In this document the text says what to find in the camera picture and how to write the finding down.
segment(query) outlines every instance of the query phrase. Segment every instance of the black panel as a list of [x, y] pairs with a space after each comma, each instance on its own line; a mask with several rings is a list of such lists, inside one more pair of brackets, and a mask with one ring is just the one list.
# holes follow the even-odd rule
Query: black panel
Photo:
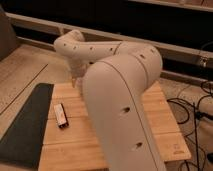
[[196, 49], [213, 41], [211, 12], [127, 0], [0, 2], [9, 12]]
[[69, 24], [94, 22], [95, 0], [0, 0], [7, 12]]

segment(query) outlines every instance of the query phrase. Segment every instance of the wooden table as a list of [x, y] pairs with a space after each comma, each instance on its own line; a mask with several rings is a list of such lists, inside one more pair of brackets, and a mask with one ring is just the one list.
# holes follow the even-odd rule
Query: wooden table
[[[185, 143], [159, 83], [141, 98], [160, 154], [165, 162], [189, 159]], [[70, 126], [59, 129], [53, 110], [62, 103]], [[54, 86], [39, 171], [83, 171], [107, 168], [85, 104], [71, 83]]]

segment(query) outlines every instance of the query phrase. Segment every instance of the dark gray mat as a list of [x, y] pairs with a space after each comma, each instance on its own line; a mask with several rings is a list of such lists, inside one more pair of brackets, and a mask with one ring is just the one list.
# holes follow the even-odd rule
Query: dark gray mat
[[38, 168], [53, 85], [38, 84], [0, 141], [0, 162]]

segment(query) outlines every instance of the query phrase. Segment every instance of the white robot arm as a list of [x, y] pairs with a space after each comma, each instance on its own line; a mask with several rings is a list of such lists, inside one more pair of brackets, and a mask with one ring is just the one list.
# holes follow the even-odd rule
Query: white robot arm
[[141, 94], [159, 77], [161, 55], [149, 44], [84, 42], [79, 31], [61, 36], [55, 49], [71, 74], [84, 76], [83, 97], [111, 171], [166, 171], [141, 105]]

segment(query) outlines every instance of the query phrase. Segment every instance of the small object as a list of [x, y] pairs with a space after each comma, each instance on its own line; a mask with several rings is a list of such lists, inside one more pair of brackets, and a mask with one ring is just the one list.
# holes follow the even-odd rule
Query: small object
[[60, 103], [60, 104], [54, 105], [54, 110], [55, 110], [58, 127], [64, 128], [64, 127], [69, 126], [69, 123], [68, 123], [68, 120], [67, 120], [67, 117], [64, 112], [64, 108], [63, 108], [62, 104]]

